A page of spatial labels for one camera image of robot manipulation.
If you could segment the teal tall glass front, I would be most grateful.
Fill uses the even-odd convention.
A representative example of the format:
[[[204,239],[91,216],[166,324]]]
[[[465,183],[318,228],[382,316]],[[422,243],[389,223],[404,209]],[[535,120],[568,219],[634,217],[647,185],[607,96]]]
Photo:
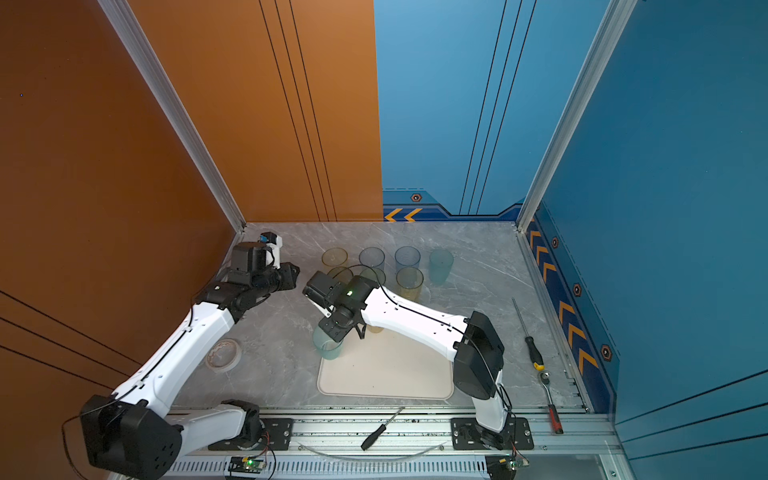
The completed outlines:
[[[340,356],[343,342],[333,340],[320,327],[316,327],[313,331],[312,340],[316,351],[323,359],[335,360]]]

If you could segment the teal tall glass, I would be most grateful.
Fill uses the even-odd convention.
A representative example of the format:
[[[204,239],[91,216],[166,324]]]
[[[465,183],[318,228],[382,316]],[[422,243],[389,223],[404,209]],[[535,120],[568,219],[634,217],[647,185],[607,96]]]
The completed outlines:
[[[443,285],[454,264],[453,254],[446,249],[434,249],[429,256],[429,278],[433,285]]]
[[[340,356],[343,342],[333,340],[320,327],[316,327],[313,331],[312,340],[316,351],[323,359],[335,360]]]

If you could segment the teal tall glass back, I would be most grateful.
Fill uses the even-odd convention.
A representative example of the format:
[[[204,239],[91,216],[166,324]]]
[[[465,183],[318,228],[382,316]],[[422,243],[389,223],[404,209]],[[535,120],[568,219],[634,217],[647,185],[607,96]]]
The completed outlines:
[[[434,249],[429,256],[429,278],[433,285],[443,285],[454,264],[453,254],[446,249]]]

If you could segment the clear short glass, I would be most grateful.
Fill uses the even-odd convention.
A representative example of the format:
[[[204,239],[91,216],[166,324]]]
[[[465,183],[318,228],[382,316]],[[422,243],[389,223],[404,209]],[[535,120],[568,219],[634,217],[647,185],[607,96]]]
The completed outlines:
[[[422,305],[428,305],[431,302],[431,291],[426,285],[422,285],[417,302]]]

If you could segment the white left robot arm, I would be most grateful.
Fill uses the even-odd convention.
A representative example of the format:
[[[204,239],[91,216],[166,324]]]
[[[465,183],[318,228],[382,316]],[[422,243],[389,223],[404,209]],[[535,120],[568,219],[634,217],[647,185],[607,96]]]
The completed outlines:
[[[261,446],[265,427],[255,404],[228,400],[187,414],[170,410],[197,366],[244,313],[275,292],[294,289],[299,273],[298,266],[283,262],[248,271],[235,282],[209,283],[142,367],[110,395],[94,395],[82,407],[89,464],[134,479],[159,479],[178,457],[217,442]]]

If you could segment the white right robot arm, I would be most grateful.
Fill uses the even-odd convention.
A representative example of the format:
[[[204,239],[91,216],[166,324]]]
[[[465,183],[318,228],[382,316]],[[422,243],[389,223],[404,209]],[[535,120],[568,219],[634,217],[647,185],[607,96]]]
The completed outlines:
[[[503,387],[505,347],[485,314],[433,310],[359,275],[344,283],[318,271],[303,294],[323,314],[321,330],[336,342],[351,331],[363,339],[368,328],[377,327],[440,353],[453,364],[455,387],[472,398],[479,441],[489,449],[512,448],[512,407]]]

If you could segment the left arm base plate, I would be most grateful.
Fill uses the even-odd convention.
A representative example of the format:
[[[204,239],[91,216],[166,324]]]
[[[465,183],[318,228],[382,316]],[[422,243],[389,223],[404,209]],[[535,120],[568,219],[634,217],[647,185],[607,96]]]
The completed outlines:
[[[287,451],[294,427],[292,418],[260,418],[245,427],[244,437],[237,441],[243,451]]]

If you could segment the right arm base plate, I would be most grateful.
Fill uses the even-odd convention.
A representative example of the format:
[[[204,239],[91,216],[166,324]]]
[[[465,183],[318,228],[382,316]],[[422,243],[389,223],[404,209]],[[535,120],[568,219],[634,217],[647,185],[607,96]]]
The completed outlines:
[[[451,420],[452,445],[455,450],[529,451],[535,447],[527,419],[509,417],[500,432],[481,427],[475,418]]]

